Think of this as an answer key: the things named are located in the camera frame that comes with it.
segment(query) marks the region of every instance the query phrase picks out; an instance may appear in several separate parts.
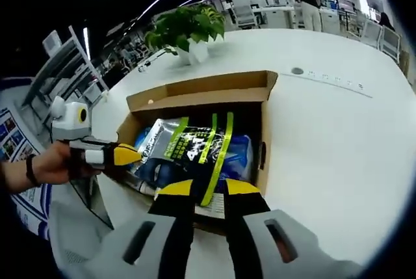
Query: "potted plant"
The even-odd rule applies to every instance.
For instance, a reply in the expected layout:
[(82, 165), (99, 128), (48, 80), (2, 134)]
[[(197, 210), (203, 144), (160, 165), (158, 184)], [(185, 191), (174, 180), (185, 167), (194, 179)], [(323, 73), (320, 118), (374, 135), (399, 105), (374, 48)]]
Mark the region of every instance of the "potted plant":
[(211, 36), (224, 37), (225, 18), (213, 7), (199, 4), (179, 7), (160, 16), (152, 31), (146, 34), (148, 46), (178, 55), (185, 64), (196, 64), (208, 57), (207, 44)]

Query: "human hand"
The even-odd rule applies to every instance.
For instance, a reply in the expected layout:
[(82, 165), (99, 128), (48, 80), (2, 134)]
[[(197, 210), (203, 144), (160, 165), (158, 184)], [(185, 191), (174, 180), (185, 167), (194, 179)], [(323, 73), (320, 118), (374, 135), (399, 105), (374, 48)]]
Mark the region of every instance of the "human hand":
[[(68, 160), (71, 157), (71, 149), (68, 144), (56, 141), (42, 154), (32, 160), (32, 168), (38, 183), (61, 184), (70, 180), (68, 171)], [(85, 165), (81, 169), (81, 177), (90, 177), (100, 174), (101, 171), (94, 170)]]

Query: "green leaves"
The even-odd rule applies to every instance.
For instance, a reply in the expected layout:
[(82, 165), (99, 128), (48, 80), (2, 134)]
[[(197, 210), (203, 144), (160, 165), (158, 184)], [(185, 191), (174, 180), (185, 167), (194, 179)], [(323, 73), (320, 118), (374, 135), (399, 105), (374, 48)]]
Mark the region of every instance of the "green leaves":
[(210, 36), (214, 40), (218, 35), (224, 37), (224, 20), (215, 8), (205, 4), (179, 7), (158, 18), (154, 30), (146, 34), (146, 44), (172, 54), (176, 52), (168, 46), (189, 51), (189, 38), (198, 43), (208, 42)]
[(225, 33), (224, 24), (221, 24), (220, 22), (214, 22), (211, 25), (211, 27), (217, 34), (221, 35), (222, 38), (224, 38), (224, 33)]
[(202, 27), (209, 27), (211, 25), (211, 21), (209, 20), (209, 17), (205, 14), (197, 14), (195, 16), (195, 20), (200, 23)]
[(179, 35), (176, 38), (176, 46), (181, 48), (182, 50), (189, 52), (189, 42), (185, 34)]
[(164, 43), (162, 36), (153, 31), (146, 34), (144, 41), (148, 47), (151, 46), (156, 49), (162, 48)]

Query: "yellow-green strap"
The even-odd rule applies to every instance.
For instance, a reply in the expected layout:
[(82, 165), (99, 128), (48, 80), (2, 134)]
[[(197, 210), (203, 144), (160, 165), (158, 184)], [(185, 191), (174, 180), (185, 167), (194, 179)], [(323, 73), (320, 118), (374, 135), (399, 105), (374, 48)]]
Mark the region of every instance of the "yellow-green strap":
[(164, 151), (164, 156), (170, 158), (170, 156), (173, 154), (176, 144), (179, 141), (179, 138), (181, 137), (182, 132), (187, 128), (189, 122), (189, 117), (181, 118), (181, 121), (179, 123), (179, 126), (175, 129), (174, 133), (170, 137), (170, 142), (168, 144), (168, 147)]
[(208, 189), (203, 196), (201, 206), (207, 206), (209, 202), (211, 202), (211, 198), (213, 197), (214, 189), (218, 179), (220, 177), (220, 171), (222, 168), (222, 164), (224, 163), (224, 159), (226, 158), (229, 142), (231, 141), (231, 134), (233, 133), (233, 123), (234, 123), (234, 114), (232, 112), (227, 113), (227, 128), (226, 134), (224, 135), (224, 141), (221, 145), (220, 153), (218, 154), (218, 158), (216, 159), (213, 175), (209, 181)]
[(200, 156), (200, 160), (198, 161), (199, 164), (204, 164), (205, 161), (207, 160), (207, 156), (208, 156), (208, 152), (209, 149), (211, 148), (211, 144), (213, 143), (213, 139), (215, 136), (215, 132), (216, 132), (216, 121), (217, 121), (217, 117), (216, 117), (216, 113), (213, 114), (213, 126), (211, 128), (211, 131), (209, 132), (209, 136), (207, 139), (207, 142), (205, 143), (205, 147), (201, 153)]

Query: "white table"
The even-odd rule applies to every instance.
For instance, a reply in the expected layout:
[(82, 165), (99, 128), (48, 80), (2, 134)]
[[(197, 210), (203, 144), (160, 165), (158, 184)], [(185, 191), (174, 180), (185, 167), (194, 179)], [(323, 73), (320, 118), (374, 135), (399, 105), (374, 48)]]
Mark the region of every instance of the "white table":
[[(369, 46), (311, 31), (230, 32), (209, 44), (209, 52), (199, 66), (181, 66), (166, 54), (146, 72), (132, 71), (95, 106), (94, 136), (116, 140), (130, 94), (220, 73), (278, 72), (268, 103), (266, 201), (316, 233), (332, 257), (366, 264), (394, 231), (415, 180), (416, 98), (402, 72)], [(291, 76), (294, 67), (361, 83), (370, 97)], [(143, 208), (133, 191), (107, 177), (99, 176), (99, 186), (115, 227)], [(227, 243), (197, 230), (187, 278), (216, 275), (233, 278)]]
[[(293, 6), (277, 6), (277, 7), (263, 7), (263, 8), (257, 8), (253, 9), (253, 12), (270, 12), (270, 11), (294, 11)], [(338, 11), (334, 9), (328, 9), (328, 8), (320, 8), (319, 12), (325, 13), (325, 14), (338, 14)]]

